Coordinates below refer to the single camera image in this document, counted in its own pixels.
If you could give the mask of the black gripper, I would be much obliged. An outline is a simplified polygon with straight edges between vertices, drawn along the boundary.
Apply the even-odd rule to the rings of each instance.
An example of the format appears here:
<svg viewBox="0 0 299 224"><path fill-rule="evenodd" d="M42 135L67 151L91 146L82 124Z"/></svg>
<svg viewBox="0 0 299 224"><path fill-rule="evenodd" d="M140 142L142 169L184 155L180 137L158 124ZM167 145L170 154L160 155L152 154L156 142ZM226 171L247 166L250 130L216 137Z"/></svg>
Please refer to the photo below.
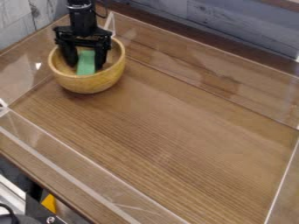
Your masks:
<svg viewBox="0 0 299 224"><path fill-rule="evenodd" d="M75 67L79 62L76 46L95 48L95 67L99 70L107 61L107 49L111 48L112 32L95 28L90 33L76 33L70 26L56 26L55 44L62 47L67 64Z"/></svg>

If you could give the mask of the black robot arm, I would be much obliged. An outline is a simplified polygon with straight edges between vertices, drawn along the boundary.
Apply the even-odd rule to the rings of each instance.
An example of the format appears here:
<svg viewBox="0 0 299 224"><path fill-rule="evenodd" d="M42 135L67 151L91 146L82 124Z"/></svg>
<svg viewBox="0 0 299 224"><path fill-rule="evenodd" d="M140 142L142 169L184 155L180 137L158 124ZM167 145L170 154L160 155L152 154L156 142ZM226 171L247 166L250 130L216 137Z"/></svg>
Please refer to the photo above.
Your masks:
<svg viewBox="0 0 299 224"><path fill-rule="evenodd" d="M107 63L112 32L99 27L98 18L106 18L108 15L96 13L96 0L67 0L67 9L70 25L56 26L52 29L55 44L71 67L75 67L80 60L78 48L92 49L95 70L99 70Z"/></svg>

